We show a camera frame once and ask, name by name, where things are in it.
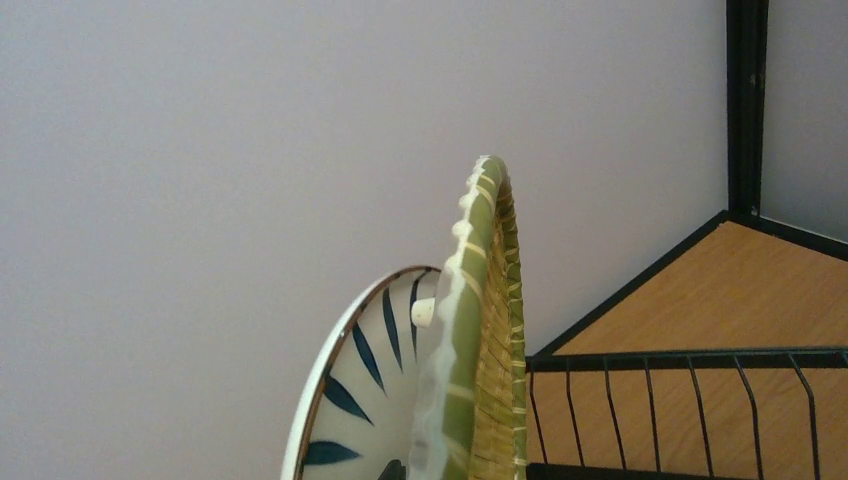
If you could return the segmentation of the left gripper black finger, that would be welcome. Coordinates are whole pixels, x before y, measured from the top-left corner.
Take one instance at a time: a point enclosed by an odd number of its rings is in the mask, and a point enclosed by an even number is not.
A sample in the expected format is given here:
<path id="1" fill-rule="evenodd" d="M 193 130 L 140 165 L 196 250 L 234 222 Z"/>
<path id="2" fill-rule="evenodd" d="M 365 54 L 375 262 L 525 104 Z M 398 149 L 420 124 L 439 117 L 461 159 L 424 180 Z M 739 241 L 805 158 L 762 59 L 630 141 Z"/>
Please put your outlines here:
<path id="1" fill-rule="evenodd" d="M 399 459 L 390 460 L 378 476 L 378 480 L 405 480 L 406 467 Z"/>

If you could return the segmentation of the blue striped white plate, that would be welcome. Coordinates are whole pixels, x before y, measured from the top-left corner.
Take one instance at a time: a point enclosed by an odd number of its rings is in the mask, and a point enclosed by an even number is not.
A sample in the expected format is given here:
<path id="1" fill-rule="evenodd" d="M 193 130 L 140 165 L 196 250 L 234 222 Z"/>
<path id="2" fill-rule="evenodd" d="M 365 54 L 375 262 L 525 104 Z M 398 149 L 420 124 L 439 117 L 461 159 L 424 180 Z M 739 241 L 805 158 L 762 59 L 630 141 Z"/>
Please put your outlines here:
<path id="1" fill-rule="evenodd" d="M 409 452 L 419 376 L 441 333 L 412 320 L 434 298 L 437 267 L 414 265 L 366 287 L 332 327 L 311 368 L 288 436 L 284 479 L 378 479 Z"/>

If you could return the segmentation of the woven bamboo tray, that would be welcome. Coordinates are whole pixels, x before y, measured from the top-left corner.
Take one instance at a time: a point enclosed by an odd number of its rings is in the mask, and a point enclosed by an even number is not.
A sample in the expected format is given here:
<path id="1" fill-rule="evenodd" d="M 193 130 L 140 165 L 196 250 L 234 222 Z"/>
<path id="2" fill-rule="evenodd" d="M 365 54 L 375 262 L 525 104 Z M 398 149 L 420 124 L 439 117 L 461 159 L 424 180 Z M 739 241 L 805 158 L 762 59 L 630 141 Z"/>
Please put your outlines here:
<path id="1" fill-rule="evenodd" d="M 439 276 L 441 340 L 420 376 L 409 479 L 524 479 L 527 379 L 517 218 L 503 159 L 466 180 Z"/>

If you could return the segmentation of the black wire dish rack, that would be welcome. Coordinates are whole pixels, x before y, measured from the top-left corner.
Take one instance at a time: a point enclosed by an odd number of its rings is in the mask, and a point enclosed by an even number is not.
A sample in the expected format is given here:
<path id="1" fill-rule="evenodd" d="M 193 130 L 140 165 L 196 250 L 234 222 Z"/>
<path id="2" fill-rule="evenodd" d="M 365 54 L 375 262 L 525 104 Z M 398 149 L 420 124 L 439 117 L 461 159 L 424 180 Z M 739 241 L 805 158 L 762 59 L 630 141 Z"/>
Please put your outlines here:
<path id="1" fill-rule="evenodd" d="M 528 361 L 531 479 L 843 479 L 843 347 Z"/>

